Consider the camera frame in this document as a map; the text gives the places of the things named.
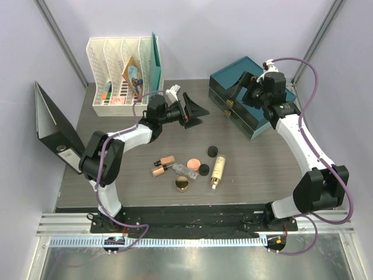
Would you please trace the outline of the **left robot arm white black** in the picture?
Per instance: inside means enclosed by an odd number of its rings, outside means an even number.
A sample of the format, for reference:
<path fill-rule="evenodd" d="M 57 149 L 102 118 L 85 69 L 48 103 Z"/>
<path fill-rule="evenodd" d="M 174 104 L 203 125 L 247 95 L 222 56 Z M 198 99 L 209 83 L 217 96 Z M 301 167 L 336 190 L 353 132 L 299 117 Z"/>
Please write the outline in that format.
<path fill-rule="evenodd" d="M 147 94 L 149 101 L 142 116 L 134 116 L 135 125 L 122 131 L 105 133 L 96 131 L 83 152 L 79 168 L 92 185 L 98 211 L 105 216 L 104 226 L 113 233 L 123 227 L 144 228 L 145 225 L 124 224 L 119 215 L 122 209 L 115 180 L 119 174 L 125 152 L 154 142 L 163 132 L 163 125 L 178 122 L 185 129 L 197 126 L 209 111 L 197 105 L 183 93 L 184 104 L 178 100 L 177 91 L 158 90 Z"/>

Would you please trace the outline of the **gold spray bottle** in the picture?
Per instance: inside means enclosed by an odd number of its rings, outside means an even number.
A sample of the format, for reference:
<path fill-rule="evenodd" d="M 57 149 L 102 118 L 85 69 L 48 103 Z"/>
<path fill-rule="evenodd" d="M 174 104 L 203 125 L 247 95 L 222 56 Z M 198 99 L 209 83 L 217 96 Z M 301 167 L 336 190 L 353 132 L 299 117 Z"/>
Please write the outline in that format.
<path fill-rule="evenodd" d="M 216 187 L 221 182 L 221 178 L 222 178 L 222 175 L 223 175 L 225 163 L 226 163 L 226 156 L 225 155 L 218 155 L 216 160 L 215 160 L 212 175 L 211 175 L 211 179 L 210 179 L 211 188 L 213 190 L 215 190 Z"/>

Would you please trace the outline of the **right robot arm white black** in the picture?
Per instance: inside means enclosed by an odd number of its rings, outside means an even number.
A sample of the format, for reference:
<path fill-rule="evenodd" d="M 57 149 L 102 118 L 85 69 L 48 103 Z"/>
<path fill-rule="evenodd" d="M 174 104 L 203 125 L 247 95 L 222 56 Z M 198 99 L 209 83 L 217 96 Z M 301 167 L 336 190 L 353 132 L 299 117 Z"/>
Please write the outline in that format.
<path fill-rule="evenodd" d="M 335 165 L 322 152 L 300 118 L 298 107 L 287 102 L 284 74 L 266 72 L 256 77 L 245 71 L 231 89 L 233 96 L 241 89 L 246 90 L 242 102 L 262 109 L 264 118 L 285 140 L 302 172 L 291 195 L 266 205 L 265 227 L 277 230 L 286 218 L 341 206 L 349 172 L 345 166 Z"/>

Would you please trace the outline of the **clear plastic bottle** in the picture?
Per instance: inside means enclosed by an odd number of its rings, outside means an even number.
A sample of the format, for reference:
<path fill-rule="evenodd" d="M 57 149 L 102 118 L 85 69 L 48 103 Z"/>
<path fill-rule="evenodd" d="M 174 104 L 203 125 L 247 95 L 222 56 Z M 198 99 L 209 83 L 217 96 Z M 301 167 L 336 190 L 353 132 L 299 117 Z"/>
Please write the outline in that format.
<path fill-rule="evenodd" d="M 184 166 L 183 164 L 173 163 L 172 169 L 179 175 L 184 177 L 188 177 L 190 179 L 196 180 L 198 177 L 198 172 L 189 169 L 188 167 Z"/>

